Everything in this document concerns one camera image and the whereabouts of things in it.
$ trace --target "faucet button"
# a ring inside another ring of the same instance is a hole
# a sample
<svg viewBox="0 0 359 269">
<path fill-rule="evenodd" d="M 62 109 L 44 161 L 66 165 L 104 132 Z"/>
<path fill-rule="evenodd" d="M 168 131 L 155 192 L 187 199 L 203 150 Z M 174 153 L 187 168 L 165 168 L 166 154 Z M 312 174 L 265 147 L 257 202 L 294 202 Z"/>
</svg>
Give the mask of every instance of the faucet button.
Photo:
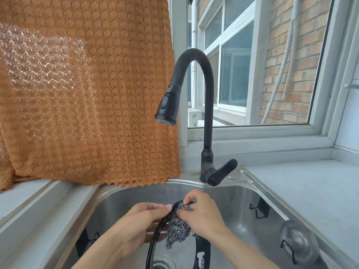
<svg viewBox="0 0 359 269">
<path fill-rule="evenodd" d="M 165 96 L 163 99 L 162 99 L 162 102 L 161 104 L 159 105 L 160 108 L 164 109 L 166 106 L 167 106 L 167 102 L 168 102 L 168 96 Z"/>
</svg>

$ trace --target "hand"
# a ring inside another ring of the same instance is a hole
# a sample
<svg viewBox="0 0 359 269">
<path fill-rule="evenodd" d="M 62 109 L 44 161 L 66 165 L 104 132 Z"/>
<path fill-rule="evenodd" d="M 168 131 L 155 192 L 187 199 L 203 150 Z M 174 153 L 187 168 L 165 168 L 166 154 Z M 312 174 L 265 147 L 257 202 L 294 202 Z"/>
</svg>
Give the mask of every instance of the hand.
<svg viewBox="0 0 359 269">
<path fill-rule="evenodd" d="M 230 233 L 227 229 L 221 213 L 210 196 L 200 190 L 191 190 L 183 200 L 183 203 L 189 204 L 191 199 L 196 198 L 197 202 L 190 205 L 192 211 L 179 209 L 178 217 L 186 221 L 191 229 L 201 237 L 214 243 L 215 235 Z"/>
<path fill-rule="evenodd" d="M 119 236 L 121 245 L 121 259 L 129 256 L 143 243 L 150 242 L 152 234 L 157 226 L 157 219 L 166 216 L 172 210 L 172 205 L 161 205 L 156 203 L 138 203 L 134 205 L 110 230 L 114 236 Z M 166 238 L 161 234 L 159 241 Z"/>
</svg>

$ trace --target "sink drain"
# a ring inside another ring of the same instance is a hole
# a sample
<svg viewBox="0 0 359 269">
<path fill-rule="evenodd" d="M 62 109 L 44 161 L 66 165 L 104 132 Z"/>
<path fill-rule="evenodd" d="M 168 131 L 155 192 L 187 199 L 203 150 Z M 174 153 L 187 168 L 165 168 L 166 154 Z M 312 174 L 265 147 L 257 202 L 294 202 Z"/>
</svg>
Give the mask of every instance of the sink drain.
<svg viewBox="0 0 359 269">
<path fill-rule="evenodd" d="M 157 254 L 153 257 L 153 269 L 176 269 L 176 265 L 169 256 Z"/>
</svg>

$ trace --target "faucet neck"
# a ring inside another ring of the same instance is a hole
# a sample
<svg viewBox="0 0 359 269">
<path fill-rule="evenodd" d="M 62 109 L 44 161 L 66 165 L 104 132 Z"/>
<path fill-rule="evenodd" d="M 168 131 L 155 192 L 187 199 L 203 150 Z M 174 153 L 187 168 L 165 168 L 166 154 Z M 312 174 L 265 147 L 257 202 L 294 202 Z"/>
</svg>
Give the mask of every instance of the faucet neck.
<svg viewBox="0 0 359 269">
<path fill-rule="evenodd" d="M 204 107 L 204 140 L 203 148 L 212 149 L 212 126 L 213 126 L 213 103 L 214 103 L 214 80 L 211 63 L 208 57 L 199 49 L 186 50 L 177 60 L 173 70 L 171 84 L 182 87 L 187 67 L 192 61 L 200 65 L 205 82 L 205 107 Z"/>
</svg>

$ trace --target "neighboring building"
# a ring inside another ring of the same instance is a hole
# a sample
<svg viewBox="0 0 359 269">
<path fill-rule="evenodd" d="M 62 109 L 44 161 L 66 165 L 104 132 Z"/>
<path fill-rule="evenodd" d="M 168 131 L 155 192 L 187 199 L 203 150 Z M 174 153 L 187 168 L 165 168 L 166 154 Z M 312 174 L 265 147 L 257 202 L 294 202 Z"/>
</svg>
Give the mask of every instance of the neighboring building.
<svg viewBox="0 0 359 269">
<path fill-rule="evenodd" d="M 306 123 L 331 0 L 300 0 L 296 59 L 283 99 L 289 59 L 266 124 Z M 197 47 L 212 64 L 219 125 L 262 122 L 284 57 L 293 0 L 197 0 Z M 204 112 L 198 68 L 192 106 Z"/>
</svg>

